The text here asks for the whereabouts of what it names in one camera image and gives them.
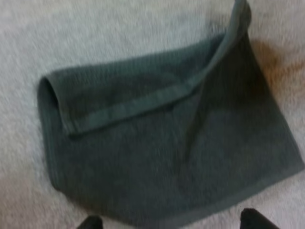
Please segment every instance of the folded towel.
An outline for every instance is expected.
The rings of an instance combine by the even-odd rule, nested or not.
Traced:
[[[176,51],[55,71],[38,103],[53,186],[136,226],[175,228],[304,168],[254,58],[250,8]]]

